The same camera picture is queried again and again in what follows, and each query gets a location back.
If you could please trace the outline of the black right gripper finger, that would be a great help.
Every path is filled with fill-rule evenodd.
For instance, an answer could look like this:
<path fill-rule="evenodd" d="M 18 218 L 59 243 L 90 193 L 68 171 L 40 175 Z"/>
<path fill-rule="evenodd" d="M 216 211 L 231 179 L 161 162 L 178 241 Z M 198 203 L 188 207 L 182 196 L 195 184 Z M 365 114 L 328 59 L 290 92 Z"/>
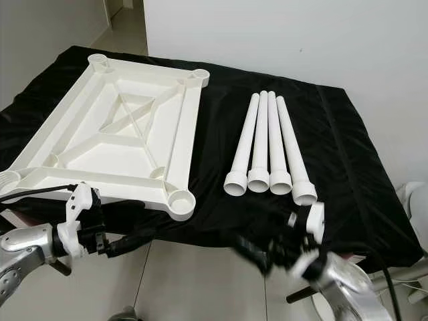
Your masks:
<path fill-rule="evenodd" d="M 238 233 L 267 233 L 276 226 L 276 206 L 270 204 L 239 204 L 236 208 Z"/>
<path fill-rule="evenodd" d="M 253 263 L 263 276 L 269 276 L 273 263 L 265 250 L 248 239 L 236 239 L 233 244 L 233 250 L 245 260 Z"/>

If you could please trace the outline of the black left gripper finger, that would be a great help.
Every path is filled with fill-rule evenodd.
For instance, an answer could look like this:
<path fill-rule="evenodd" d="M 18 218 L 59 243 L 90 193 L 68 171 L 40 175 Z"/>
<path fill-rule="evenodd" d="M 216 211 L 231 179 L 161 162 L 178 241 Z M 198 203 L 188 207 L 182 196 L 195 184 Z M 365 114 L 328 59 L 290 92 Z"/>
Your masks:
<path fill-rule="evenodd" d="M 122 236 L 116 241 L 111 241 L 109 245 L 109 257 L 118 257 L 126 253 L 131 253 L 142 245 L 146 245 L 153 240 L 153 233 L 144 231 L 143 233 L 131 233 Z"/>
<path fill-rule="evenodd" d="M 138 201 L 117 201 L 104 205 L 105 216 L 111 217 L 134 217 L 140 211 Z"/>

